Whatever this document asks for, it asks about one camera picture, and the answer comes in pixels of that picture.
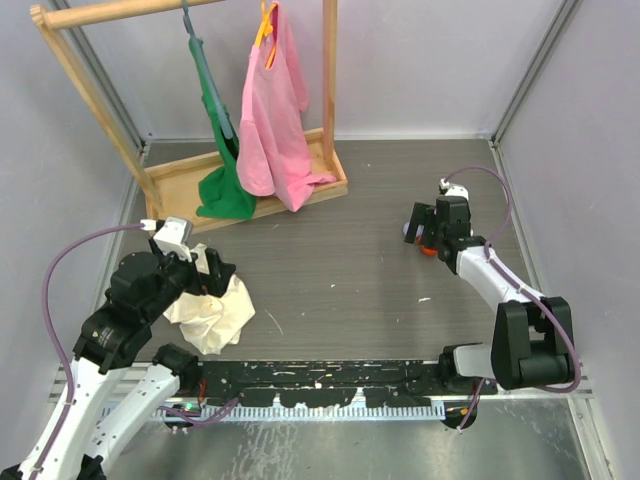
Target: wood grain floor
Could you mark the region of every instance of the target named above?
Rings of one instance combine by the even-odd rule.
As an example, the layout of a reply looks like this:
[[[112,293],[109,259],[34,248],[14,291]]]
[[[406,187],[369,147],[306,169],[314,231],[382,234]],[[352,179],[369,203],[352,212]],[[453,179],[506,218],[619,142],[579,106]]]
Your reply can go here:
[[[148,164],[211,151],[210,144],[156,144]],[[466,165],[494,167],[481,140],[337,142],[349,178],[345,197],[194,235],[238,266],[255,317],[240,343],[209,359],[435,359],[444,345],[490,341],[493,317],[475,291],[439,261],[402,241],[414,201],[432,203],[441,177]],[[456,181],[471,194],[474,231],[488,236],[504,215],[497,182],[482,173]],[[138,194],[132,219],[143,218]],[[127,233],[122,255],[147,250]],[[497,242],[500,257],[528,278],[513,229]],[[273,316],[282,329],[276,326]],[[159,319],[142,349],[186,343]]]

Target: yellow hanger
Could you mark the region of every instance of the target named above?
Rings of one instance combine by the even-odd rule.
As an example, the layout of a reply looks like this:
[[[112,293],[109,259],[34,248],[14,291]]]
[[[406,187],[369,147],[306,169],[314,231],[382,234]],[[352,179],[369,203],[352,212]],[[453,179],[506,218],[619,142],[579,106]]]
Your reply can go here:
[[[273,33],[273,24],[271,23],[271,14],[273,13],[273,11],[276,9],[276,7],[278,6],[277,3],[272,3],[269,6],[269,9],[266,9],[266,4],[265,4],[265,0],[262,0],[262,23],[260,24],[260,28],[258,29],[258,34],[256,35],[256,40],[254,42],[254,45],[256,47],[259,47],[260,45],[262,45],[262,40],[264,40],[265,38],[267,38],[269,35],[271,35]],[[276,56],[276,45],[275,42],[273,44],[273,47],[271,48],[271,53],[269,53],[269,58],[267,59],[267,68],[271,67],[271,65],[273,64],[273,59]]]

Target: wooden pole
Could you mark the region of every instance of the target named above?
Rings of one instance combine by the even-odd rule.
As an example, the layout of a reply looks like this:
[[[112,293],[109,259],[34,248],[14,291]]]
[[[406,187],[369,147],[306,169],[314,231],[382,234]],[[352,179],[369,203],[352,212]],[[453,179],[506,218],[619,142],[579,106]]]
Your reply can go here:
[[[338,34],[338,0],[323,0],[323,120],[324,160],[333,166],[334,130],[336,112],[336,37]]]
[[[122,156],[124,163],[127,165],[134,178],[140,184],[140,188],[144,194],[151,199],[154,207],[159,214],[162,214],[162,200],[160,193],[153,184],[149,175],[140,165],[138,155],[133,150],[126,135],[115,121],[107,105],[102,99],[102,95],[96,88],[93,80],[82,65],[82,62],[73,52],[67,40],[60,32],[52,30],[46,23],[47,10],[42,5],[31,7],[31,18],[40,30],[42,37],[45,39],[53,54],[56,56],[62,68],[75,85],[76,89],[84,99],[85,103],[95,115],[98,123],[105,131],[111,143],[118,153]]]
[[[219,1],[222,0],[189,0],[189,5],[196,6]],[[51,30],[61,30],[178,8],[182,8],[182,0],[118,0],[44,12],[44,20]]]

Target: clothes hanger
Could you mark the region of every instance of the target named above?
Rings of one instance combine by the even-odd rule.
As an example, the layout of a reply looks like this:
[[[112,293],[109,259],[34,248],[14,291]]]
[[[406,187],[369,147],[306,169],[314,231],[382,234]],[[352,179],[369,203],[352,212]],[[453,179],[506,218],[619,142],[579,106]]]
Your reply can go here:
[[[182,10],[184,11],[182,19],[184,21],[184,27],[187,29],[187,33],[189,34],[189,47],[193,53],[196,68],[213,97],[213,103],[216,109],[218,121],[220,122],[222,134],[224,135],[224,138],[230,140],[234,137],[235,133],[231,126],[231,122],[229,121],[229,117],[227,116],[227,112],[225,112],[222,102],[220,101],[220,95],[216,89],[216,84],[213,82],[211,70],[209,69],[209,64],[207,63],[207,58],[204,56],[204,50],[202,48],[203,41],[196,37],[196,32],[193,30],[191,17],[189,17],[189,3],[187,0],[182,0]]]
[[[272,3],[269,6],[269,9],[266,8],[265,0],[261,2],[262,9],[262,23],[260,24],[260,28],[258,29],[258,34],[256,35],[256,40],[254,45],[256,47],[260,47],[262,45],[262,41],[267,38],[269,35],[273,34],[273,24],[271,23],[271,14],[278,6],[277,3]],[[276,56],[276,45],[275,42],[273,47],[271,48],[271,52],[269,53],[269,58],[267,59],[267,68],[271,67],[273,64],[273,59]]]

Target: wooden clothes rack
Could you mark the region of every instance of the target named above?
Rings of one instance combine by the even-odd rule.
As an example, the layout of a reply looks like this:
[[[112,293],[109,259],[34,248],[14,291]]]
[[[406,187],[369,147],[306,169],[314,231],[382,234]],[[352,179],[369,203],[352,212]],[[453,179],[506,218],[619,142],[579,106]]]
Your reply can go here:
[[[188,3],[189,6],[196,6],[218,1],[221,0],[188,0]],[[196,209],[201,205],[198,183],[222,166],[220,155],[217,152],[208,153],[143,168],[140,155],[114,119],[100,89],[61,33],[61,30],[68,28],[179,8],[182,8],[182,0],[119,0],[57,11],[48,11],[43,5],[35,5],[31,7],[31,18],[140,185],[149,218],[187,218],[193,222],[194,231],[201,232],[242,221],[196,216]],[[317,186],[307,203],[346,195],[348,191],[347,177],[334,149],[337,21],[338,0],[323,0],[323,126],[306,132],[305,136],[313,159],[313,173],[329,173],[336,177],[336,182]],[[176,22],[180,24],[181,19],[177,18]],[[259,197],[253,218],[285,210],[286,207],[278,198]]]

